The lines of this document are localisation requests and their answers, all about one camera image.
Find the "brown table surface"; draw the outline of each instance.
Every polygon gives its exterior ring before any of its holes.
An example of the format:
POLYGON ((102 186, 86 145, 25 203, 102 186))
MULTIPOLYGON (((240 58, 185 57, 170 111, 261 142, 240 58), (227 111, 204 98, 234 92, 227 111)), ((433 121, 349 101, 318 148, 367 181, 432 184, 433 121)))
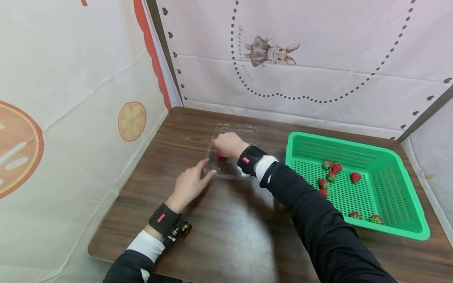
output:
MULTIPOLYGON (((178 175, 206 156, 218 123, 251 125, 259 146, 284 161, 289 133, 357 141, 397 152, 431 229, 420 242, 370 230, 360 238, 399 282, 453 282, 453 250, 401 145, 390 139, 309 128, 188 108, 173 108, 101 223, 88 253, 113 262, 172 193, 178 175)), ((155 271, 192 282, 319 282, 289 217, 250 182, 216 178, 186 209, 193 225, 158 259, 155 271)))

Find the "hand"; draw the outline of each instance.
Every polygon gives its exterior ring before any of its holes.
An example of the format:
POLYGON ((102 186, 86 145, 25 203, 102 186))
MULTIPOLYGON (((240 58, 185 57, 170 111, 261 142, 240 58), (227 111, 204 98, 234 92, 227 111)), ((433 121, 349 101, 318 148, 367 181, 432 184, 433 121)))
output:
POLYGON ((234 157, 237 160, 239 160, 242 152, 249 146, 236 133, 220 134, 212 143, 220 150, 221 155, 234 157))
POLYGON ((216 170, 211 170, 203 179, 200 178, 201 171, 208 161, 209 158, 201 160, 195 167, 187 169, 176 179, 174 192, 165 203, 172 211, 180 213, 194 198, 198 197, 217 173, 216 170))

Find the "red strawberry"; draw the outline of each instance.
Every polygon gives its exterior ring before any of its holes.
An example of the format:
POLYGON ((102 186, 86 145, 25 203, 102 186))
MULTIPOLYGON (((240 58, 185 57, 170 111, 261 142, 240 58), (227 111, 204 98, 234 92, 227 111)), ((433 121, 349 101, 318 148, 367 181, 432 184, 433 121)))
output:
POLYGON ((323 196, 324 198, 328 198, 328 197, 329 197, 329 191, 328 191, 327 189, 320 189, 318 192, 319 192, 319 193, 321 194, 321 196, 323 196))
POLYGON ((337 180, 337 176, 335 175, 334 172, 330 171, 329 173, 327 173, 327 180, 329 182, 334 182, 337 180))
POLYGON ((343 167, 340 165, 340 163, 335 163, 332 165, 332 172, 335 174, 339 173, 341 170, 343 170, 343 167))
POLYGON ((358 181, 360 181, 360 179, 362 179, 362 175, 360 173, 357 173, 357 172, 351 173, 351 181, 354 184, 357 183, 358 181))
POLYGON ((353 211, 353 212, 349 213, 349 216, 352 218, 356 218, 356 219, 362 219, 360 217, 360 214, 357 211, 353 211))
POLYGON ((382 218, 376 214, 370 216, 370 221, 373 223, 377 223, 377 224, 384 224, 384 221, 382 220, 382 218))
POLYGON ((324 179, 318 179, 318 185, 320 189, 327 189, 329 187, 329 183, 324 179))
POLYGON ((220 154, 220 151, 216 154, 217 159, 225 158, 223 155, 220 154))
POLYGON ((328 160, 324 160, 323 168, 326 169, 326 170, 329 170, 330 168, 332 168, 332 162, 330 162, 328 160))

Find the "clear plastic container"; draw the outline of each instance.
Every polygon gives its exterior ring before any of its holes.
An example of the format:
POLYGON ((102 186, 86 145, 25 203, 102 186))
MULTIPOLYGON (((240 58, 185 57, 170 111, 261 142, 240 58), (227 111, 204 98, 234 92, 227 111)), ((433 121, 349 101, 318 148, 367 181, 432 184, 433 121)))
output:
MULTIPOLYGON (((258 144, 258 129, 251 126, 241 126, 241 125, 230 125, 230 124, 218 124, 214 134, 212 135, 212 140, 216 139, 220 134, 234 132, 236 133, 243 141, 249 144, 257 145, 258 144)), ((209 162, 204 168, 204 172, 208 173, 211 170, 217 170, 216 176, 223 178, 247 178, 250 175, 244 174, 237 166, 237 160, 235 158, 217 158, 218 149, 215 148, 212 144, 209 145, 206 157, 209 157, 209 162)))

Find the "black sleeve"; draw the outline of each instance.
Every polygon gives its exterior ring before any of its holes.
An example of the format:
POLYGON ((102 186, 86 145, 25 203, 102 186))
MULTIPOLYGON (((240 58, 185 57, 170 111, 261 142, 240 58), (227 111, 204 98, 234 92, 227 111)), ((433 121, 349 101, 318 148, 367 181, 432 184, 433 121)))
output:
POLYGON ((260 186, 291 212, 297 234, 321 282, 396 282, 358 239, 343 215, 294 170, 274 162, 260 186))
POLYGON ((154 263, 146 256, 127 249, 112 264, 103 283, 144 283, 140 269, 151 274, 154 263))

